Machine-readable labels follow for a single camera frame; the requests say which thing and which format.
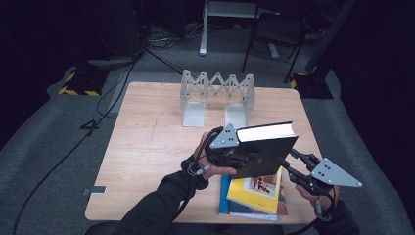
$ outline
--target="gray carpet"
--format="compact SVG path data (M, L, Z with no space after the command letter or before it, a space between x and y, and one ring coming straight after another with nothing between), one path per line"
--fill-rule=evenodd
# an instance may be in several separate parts
M193 74L206 71L223 76L240 73L248 32L241 29L221 30L209 36L207 56L200 57L196 38L168 50L154 51L181 69ZM294 69L302 71L313 43L307 43ZM11 234L18 212L31 190L87 133L79 129L85 122L101 118L119 90L112 89L119 82L124 69L111 71L103 97L58 95L65 78L52 84L51 99L17 131L0 152L0 234ZM250 56L247 72L252 73L256 86L286 87L283 80L288 65ZM149 53L134 67L131 80L180 82L174 70ZM339 99L340 85L333 73L327 77L334 100L303 100L314 135L324 157L332 159L359 179L364 187L343 188L342 199L350 207L362 234L414 234L396 191L379 170L358 133L350 122ZM95 182L105 155L115 120L105 118L85 141L56 168L33 195L19 223L17 234L84 234L97 223L84 216L88 198L84 188ZM284 226L286 232L301 226ZM316 234L310 230L305 234Z

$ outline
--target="black sleeve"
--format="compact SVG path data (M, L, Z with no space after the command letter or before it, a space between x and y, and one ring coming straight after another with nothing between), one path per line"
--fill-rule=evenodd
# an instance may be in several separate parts
M182 170L164 177L155 192L144 197L132 208L115 228L113 235L158 235L170 226L171 220L189 192L187 166L193 160L190 157L182 162ZM208 181L200 175L195 177L195 189L208 187Z
M353 220L351 212L342 201L338 202L338 205L331 213L332 219L324 222L317 219L314 223L314 228L320 235L355 235L360 234L360 228Z

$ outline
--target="person's hand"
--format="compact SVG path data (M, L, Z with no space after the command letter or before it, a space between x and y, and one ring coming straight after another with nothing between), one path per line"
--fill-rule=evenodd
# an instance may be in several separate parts
M202 145L205 139L207 138L207 136L208 136L208 133L204 133L204 135L202 136L201 142L199 143L199 146L196 148L195 153L193 154L194 158L198 155L199 150L202 148ZM232 167L217 167L213 165L211 162L209 162L207 158L207 154L205 153L205 150L202 150L201 158L199 159L199 164L202 164L203 166L211 165L211 168L202 174L202 177L205 180L208 180L209 178L211 178L212 176L216 174L221 174L221 175L222 174L236 174L236 169Z
M299 190L300 194L302 195L303 198L307 199L308 201L310 201L310 203L312 204L312 206L315 208L315 202L317 201L317 196L313 196L310 193L308 193L307 190L305 190L302 186L300 185L296 185L296 189ZM340 198L340 187L339 186L335 186L334 190L336 190L336 198L335 198L335 207L337 206L337 203L339 201ZM332 195L332 197L334 196L334 190L332 189L330 191L330 195ZM320 202L321 202L321 208L323 210L326 210L330 207L330 205L332 204L332 202L330 201L330 199L327 196L320 196Z

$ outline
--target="stack of books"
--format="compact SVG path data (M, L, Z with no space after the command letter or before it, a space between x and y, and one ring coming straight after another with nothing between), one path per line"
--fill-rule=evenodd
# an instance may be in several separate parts
M275 175L221 179L219 213L277 221L287 215L282 168Z

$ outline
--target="dark background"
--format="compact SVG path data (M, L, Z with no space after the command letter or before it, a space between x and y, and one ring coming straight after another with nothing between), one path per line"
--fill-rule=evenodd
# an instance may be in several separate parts
M112 5L109 1L81 2L113 50L128 54L137 49L137 16L131 1ZM200 2L197 9L203 6ZM199 13L194 15L199 10L189 13L185 3L154 1L154 5L147 5L149 16L145 20L159 24L177 21L173 24L179 27L173 30L180 34L184 24L199 20ZM318 64L322 70L333 70L338 77L346 110L374 160L399 193L412 225L413 12L415 4L409 0L357 1ZM165 16L165 21L157 16ZM65 70L74 65L88 67L86 60L116 56L88 21L76 1L3 1L0 148L49 99L46 88L60 80Z

